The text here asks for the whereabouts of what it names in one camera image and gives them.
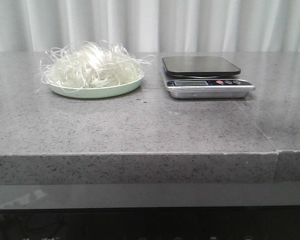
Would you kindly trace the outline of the white pleated curtain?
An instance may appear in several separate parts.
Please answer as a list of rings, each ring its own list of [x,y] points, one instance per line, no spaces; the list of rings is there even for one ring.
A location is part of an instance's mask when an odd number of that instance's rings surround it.
[[[300,0],[0,0],[0,52],[300,52]]]

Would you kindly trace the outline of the black silver kitchen scale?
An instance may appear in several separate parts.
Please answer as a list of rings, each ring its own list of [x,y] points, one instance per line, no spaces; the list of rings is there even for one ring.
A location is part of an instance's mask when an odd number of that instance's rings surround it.
[[[162,64],[164,87],[175,99],[241,99],[256,89],[223,57],[165,56]]]

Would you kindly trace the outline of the light green round plate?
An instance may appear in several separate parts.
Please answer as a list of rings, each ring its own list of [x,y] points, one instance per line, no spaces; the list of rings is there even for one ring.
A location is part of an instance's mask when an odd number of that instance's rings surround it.
[[[99,88],[74,88],[55,84],[49,84],[49,87],[53,92],[65,97],[75,99],[101,99],[127,94],[137,89],[141,85],[141,82],[142,77],[129,83]]]

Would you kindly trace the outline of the white vermicelli noodle bundle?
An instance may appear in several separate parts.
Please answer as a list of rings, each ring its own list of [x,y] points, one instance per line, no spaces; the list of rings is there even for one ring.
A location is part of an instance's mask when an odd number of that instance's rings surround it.
[[[45,54],[39,62],[38,77],[43,84],[60,87],[63,92],[66,88],[76,92],[130,84],[142,79],[155,59],[152,54],[138,58],[121,43],[106,40],[99,44],[84,41],[78,48],[70,43]]]

